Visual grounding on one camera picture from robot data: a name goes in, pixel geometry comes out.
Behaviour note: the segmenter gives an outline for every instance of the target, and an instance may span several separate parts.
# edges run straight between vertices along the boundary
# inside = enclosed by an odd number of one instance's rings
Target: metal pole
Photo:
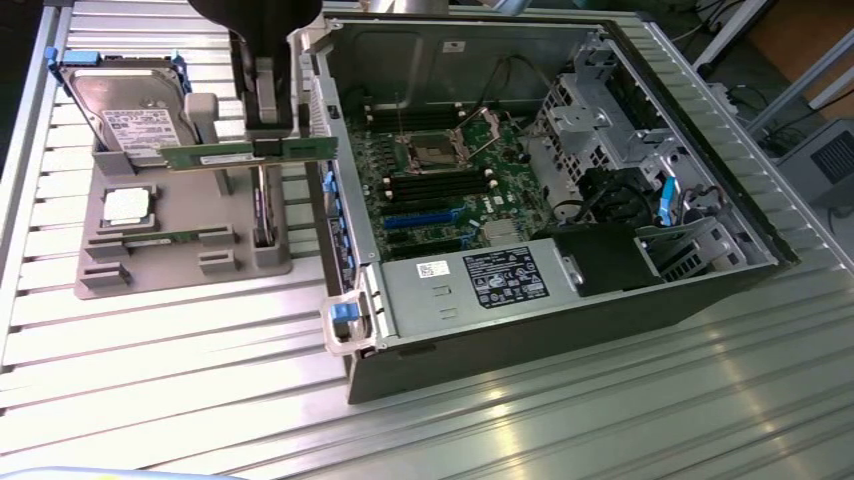
[[[849,31],[845,37],[843,37],[843,40],[837,42],[823,58],[820,58],[809,70],[804,72],[804,75],[801,75],[801,78],[796,80],[796,83],[789,86],[787,91],[775,99],[768,108],[763,110],[757,118],[748,125],[748,132],[756,135],[757,132],[763,130],[763,127],[772,121],[781,109],[792,103],[804,90],[807,90],[807,88],[813,84],[816,79],[824,75],[828,69],[833,67],[837,61],[847,55],[853,45],[854,29]]]

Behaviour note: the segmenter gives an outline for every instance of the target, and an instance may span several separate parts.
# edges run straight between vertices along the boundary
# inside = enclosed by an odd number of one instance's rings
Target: processor chip
[[[150,194],[145,188],[119,188],[105,197],[103,220],[107,225],[134,225],[149,216]]]
[[[446,133],[413,135],[410,144],[416,150],[417,160],[424,166],[457,163],[457,151]]]

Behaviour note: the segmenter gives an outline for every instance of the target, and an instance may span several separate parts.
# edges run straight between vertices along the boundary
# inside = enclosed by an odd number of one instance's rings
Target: sticker
[[[219,165],[222,163],[254,162],[259,160],[251,153],[231,153],[229,155],[209,155],[199,157],[202,165]]]
[[[438,262],[420,263],[417,267],[420,278],[440,277],[452,273],[449,262],[446,262],[445,260],[441,260]]]
[[[173,240],[169,238],[159,238],[158,240],[141,240],[139,242],[127,242],[125,244],[129,248],[137,247],[151,247],[153,245],[169,245],[173,243]]]
[[[464,53],[466,51],[466,42],[445,42],[442,44],[442,53]]]
[[[529,247],[472,255],[464,257],[464,261],[484,308],[504,307],[549,296]]]
[[[181,146],[167,109],[105,110],[102,113],[129,158],[157,157],[159,148]]]

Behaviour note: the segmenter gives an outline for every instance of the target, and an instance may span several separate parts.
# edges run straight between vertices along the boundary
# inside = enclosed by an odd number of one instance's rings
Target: hard drive
[[[198,143],[185,115],[186,66],[173,58],[67,52],[49,68],[93,127],[101,151],[123,151],[137,166],[165,165],[162,147]]]

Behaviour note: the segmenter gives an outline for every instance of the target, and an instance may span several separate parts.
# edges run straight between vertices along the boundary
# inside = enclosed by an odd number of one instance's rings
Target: hard drive label
[[[167,109],[105,110],[102,113],[129,158],[157,157],[159,148],[181,146]]]

